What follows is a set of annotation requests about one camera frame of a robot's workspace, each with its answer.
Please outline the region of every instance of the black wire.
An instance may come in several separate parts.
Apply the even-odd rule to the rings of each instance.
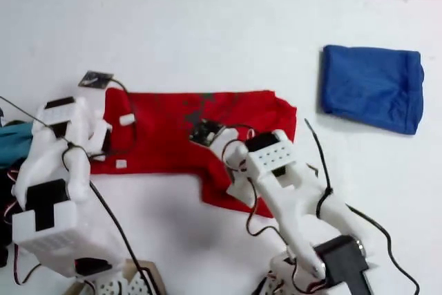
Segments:
[[[248,181],[249,181],[249,183],[251,185],[251,188],[253,189],[253,195],[255,196],[255,203],[253,204],[253,208],[250,211],[249,217],[247,217],[247,221],[246,221],[247,233],[249,233],[249,235],[252,235],[252,236],[259,236],[265,230],[273,229],[279,235],[281,240],[284,241],[285,245],[287,245],[287,241],[282,237],[281,233],[274,226],[266,226],[266,227],[260,229],[259,231],[255,232],[255,233],[251,232],[251,230],[250,230],[250,222],[251,222],[251,219],[253,218],[253,216],[255,215],[256,210],[258,209],[258,194],[256,193],[256,188],[255,188],[255,185],[253,184],[253,182],[251,181],[251,178],[247,178],[247,179],[248,179]]]
[[[311,127],[309,120],[304,119],[304,121],[305,121],[305,124],[307,125],[307,127],[309,127],[311,134],[313,135],[313,138],[316,142],[316,146],[318,147],[320,161],[323,164],[325,179],[327,181],[327,188],[325,189],[323,196],[320,198],[320,200],[318,201],[318,204],[316,205],[316,217],[318,219],[320,219],[320,208],[322,207],[322,205],[323,205],[324,201],[327,199],[327,197],[329,197],[333,193],[333,189],[332,189],[332,185],[330,184],[329,171],[327,170],[327,165],[325,164],[325,157],[324,157],[323,148],[320,145],[318,136],[315,133],[315,130],[313,130],[313,128]]]
[[[382,234],[384,234],[384,236],[387,238],[387,251],[388,251],[388,256],[390,257],[390,260],[392,261],[392,263],[394,264],[394,266],[400,271],[400,273],[402,273],[404,276],[406,276],[412,283],[414,283],[414,285],[416,286],[416,291],[414,292],[414,295],[419,294],[419,292],[421,291],[421,286],[419,285],[419,283],[416,281],[416,279],[414,279],[412,276],[410,276],[408,274],[408,272],[406,272],[396,261],[396,259],[393,256],[393,251],[392,251],[392,237],[390,236],[390,233],[388,233],[388,231],[381,226],[381,224],[379,224],[377,221],[375,221],[375,219],[370,218],[369,216],[367,216],[366,214],[360,212],[359,210],[355,209],[354,207],[352,207],[351,205],[348,205],[348,208],[350,209],[351,212],[355,213],[356,215],[360,216],[362,219],[365,219],[366,221],[368,221],[370,224],[372,224],[373,226],[375,226]]]
[[[129,102],[129,108],[131,110],[131,113],[134,116],[134,122],[132,123],[133,142],[132,142],[132,145],[130,147],[128,147],[127,149],[115,149],[115,150],[110,150],[108,152],[97,153],[95,155],[91,155],[90,158],[96,158],[96,157],[101,157],[101,156],[126,154],[126,153],[129,153],[130,151],[132,151],[132,149],[135,148],[135,146],[137,145],[137,117],[135,115],[135,106],[133,104],[133,101],[132,101],[132,98],[131,98],[131,94],[128,92],[128,90],[123,85],[123,83],[121,83],[117,79],[110,79],[110,81],[118,84],[123,89],[124,93],[127,96],[127,99],[128,99],[128,102]]]
[[[92,183],[92,181],[89,181],[89,185],[90,185],[90,188],[92,189],[92,191],[94,192],[94,194],[97,196],[97,198],[100,201],[100,203],[103,205],[104,209],[108,212],[109,216],[112,218],[112,221],[114,222],[115,226],[117,226],[118,232],[120,233],[120,235],[123,238],[124,244],[126,245],[127,250],[129,251],[129,254],[131,255],[133,263],[135,264],[135,266],[137,268],[137,271],[140,273],[141,279],[143,279],[144,283],[146,284],[146,287],[148,289],[149,294],[152,294],[151,286],[149,285],[149,282],[147,281],[147,278],[146,278],[146,276],[143,273],[143,269],[140,266],[140,263],[138,262],[137,257],[133,253],[131,244],[129,243],[129,241],[128,241],[127,237],[126,237],[126,234],[124,233],[121,225],[119,224],[119,221],[118,221],[117,217],[115,217],[115,215],[113,214],[111,208],[108,206],[108,204],[104,200],[103,196],[99,193],[97,187]]]
[[[293,284],[293,287],[295,287],[297,292],[299,292],[301,294],[311,295],[311,294],[315,294],[316,292],[320,291],[323,288],[323,287],[321,287],[321,288],[318,288],[318,289],[315,289],[312,291],[302,290],[301,288],[299,288],[299,286],[295,283],[295,273],[296,273],[296,270],[298,269],[298,262],[296,261],[296,258],[295,258],[294,263],[295,263],[295,266],[293,268],[293,272],[291,273],[291,283]]]
[[[0,96],[0,99],[4,100],[5,102],[7,102],[9,105],[15,107],[17,110],[19,110],[20,112],[26,114],[28,117],[30,117],[31,119],[39,122],[40,124],[42,124],[45,127],[50,128],[50,126],[48,126],[47,124],[45,124],[44,122],[42,122],[40,119],[37,119],[34,115],[29,114],[28,112],[26,112],[25,110],[23,110],[22,108],[18,107],[16,104],[12,103],[10,100],[6,99],[5,97]]]
[[[18,286],[22,286],[25,283],[29,281],[29,278],[32,276],[32,274],[35,272],[36,269],[41,267],[41,264],[35,265],[26,275],[23,281],[20,282],[19,280],[19,272],[18,272],[18,265],[19,264],[19,246],[14,244],[14,282]]]
[[[318,204],[316,205],[316,217],[318,217],[318,219],[320,219],[320,208],[322,206],[322,204],[324,203],[324,201],[327,199],[328,196],[330,196],[333,193],[333,189],[332,186],[330,185],[330,179],[329,179],[329,175],[327,172],[327,165],[325,164],[325,158],[324,158],[324,153],[323,150],[321,148],[318,136],[316,135],[315,131],[313,130],[313,128],[310,126],[310,123],[308,122],[307,119],[304,119],[305,123],[307,124],[307,126],[309,127],[311,133],[313,134],[313,137],[315,139],[316,145],[318,146],[318,150],[319,150],[319,154],[320,154],[320,160],[323,164],[323,168],[324,168],[324,173],[325,173],[325,178],[327,179],[327,188],[324,191],[323,196],[320,198]],[[382,234],[384,234],[384,236],[387,238],[387,251],[388,251],[388,256],[390,257],[390,260],[392,261],[392,263],[394,264],[394,266],[400,271],[400,273],[402,273],[405,277],[407,277],[412,283],[414,283],[414,285],[416,286],[416,291],[414,293],[414,295],[418,295],[419,292],[421,291],[421,287],[419,286],[418,282],[416,281],[416,279],[414,279],[412,276],[410,276],[396,261],[396,259],[393,256],[393,251],[392,251],[392,237],[390,236],[390,234],[388,233],[388,231],[382,227],[377,221],[375,221],[374,219],[370,218],[369,216],[365,215],[364,213],[360,212],[359,210],[355,209],[354,207],[348,205],[348,208],[350,209],[351,212],[355,213],[357,216],[360,216],[362,219],[365,219],[366,221],[368,221],[370,224],[372,224],[373,226],[375,226]]]
[[[92,289],[93,295],[96,295],[97,290],[95,289],[94,284],[87,280],[85,280],[84,283],[87,284],[87,286],[89,286]]]

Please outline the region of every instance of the table surface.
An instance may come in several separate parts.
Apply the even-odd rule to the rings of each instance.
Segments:
[[[130,91],[275,90],[318,132],[338,192],[390,231],[395,256],[421,293],[442,287],[435,274],[442,259],[442,0],[0,0],[0,13],[0,94],[29,111],[78,93],[102,107],[102,92],[77,88],[87,70],[115,73]],[[318,111],[327,44],[421,52],[425,108],[415,136]],[[1,107],[6,117],[25,119]],[[302,121],[296,144],[320,166]],[[249,237],[245,213],[201,203],[192,175],[93,180],[170,294],[250,294],[283,249],[271,232]],[[307,221],[318,241],[325,233]],[[271,222],[257,217],[254,227]],[[388,294],[413,294],[389,262],[384,237],[371,230]],[[33,259],[22,256],[22,278]],[[11,264],[0,270],[4,294],[61,294],[72,281],[43,268],[18,287]]]

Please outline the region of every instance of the teal cloth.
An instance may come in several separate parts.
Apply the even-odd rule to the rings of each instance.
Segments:
[[[26,158],[32,142],[32,123],[0,127],[0,169]]]

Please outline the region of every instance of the black component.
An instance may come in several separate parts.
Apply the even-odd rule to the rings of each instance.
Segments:
[[[341,235],[315,250],[326,267],[327,287],[347,283],[352,295],[372,295],[363,274],[368,264],[354,238]]]
[[[111,150],[111,130],[108,129],[106,131],[106,135],[104,136],[102,151],[104,153],[108,153]]]
[[[106,89],[112,78],[113,74],[89,70],[83,76],[80,83],[78,83],[78,86],[82,86],[84,88]]]
[[[66,97],[66,98],[56,99],[56,100],[47,102],[44,109],[47,110],[48,108],[68,105],[68,104],[72,104],[72,103],[75,103],[74,97]]]
[[[290,257],[287,257],[286,259],[284,259],[284,261],[289,265],[295,265],[295,262],[292,259],[290,259]]]
[[[277,178],[279,178],[280,176],[285,174],[285,166],[281,166],[277,169],[274,169],[272,171],[273,175],[276,176]]]
[[[258,286],[256,287],[256,289],[253,291],[253,293],[251,293],[251,295],[260,295],[261,294],[261,290],[264,287],[265,281],[267,280],[267,277],[263,278],[261,280],[261,282],[258,284]]]
[[[246,147],[250,152],[255,152],[272,144],[278,143],[279,139],[273,133],[261,133],[246,140]]]
[[[193,127],[189,139],[196,144],[210,146],[223,128],[225,128],[225,125],[223,124],[202,119]]]
[[[66,182],[53,180],[29,187],[26,192],[26,211],[35,211],[35,231],[55,226],[54,204],[68,200]]]
[[[85,257],[75,260],[75,271],[80,276],[90,276],[109,269],[112,269],[112,265],[104,259]]]
[[[56,138],[61,138],[66,135],[66,129],[68,129],[68,122],[60,122],[59,124],[52,124],[51,126],[52,131],[55,134]]]
[[[8,248],[0,247],[0,267],[5,267],[8,264]]]

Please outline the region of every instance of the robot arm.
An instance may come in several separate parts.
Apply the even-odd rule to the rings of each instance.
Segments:
[[[48,102],[37,119],[13,189],[23,209],[13,216],[14,242],[66,277],[93,280],[121,269],[123,246],[89,187],[86,155],[104,149],[110,126],[83,97]]]
[[[197,125],[195,131],[200,135],[207,134],[210,129],[205,124],[207,122]],[[209,134],[212,140],[203,145],[214,151],[212,146],[216,146],[219,142],[228,142],[223,136],[223,129],[218,128],[213,135]],[[248,181],[250,180],[278,222],[291,261],[296,259],[300,269],[316,279],[325,280],[329,275],[326,263],[321,258],[318,248],[313,247],[305,238],[299,223],[304,215],[315,215],[316,205],[324,189],[311,169],[296,159],[294,145],[288,140],[284,131],[262,133],[244,143],[236,142],[234,149],[228,153],[226,151],[226,155],[224,159],[229,166],[241,164],[242,170],[245,170],[235,173],[227,192],[250,207],[253,206],[254,195],[251,183]],[[337,228],[343,236],[347,236],[343,238],[344,241],[348,238],[354,239],[353,242],[360,249],[360,252],[356,252],[356,256],[362,257],[365,262],[363,256],[371,252],[371,240],[346,204],[338,196],[331,194],[324,201],[320,216],[322,220]],[[292,286],[290,289],[298,294]]]

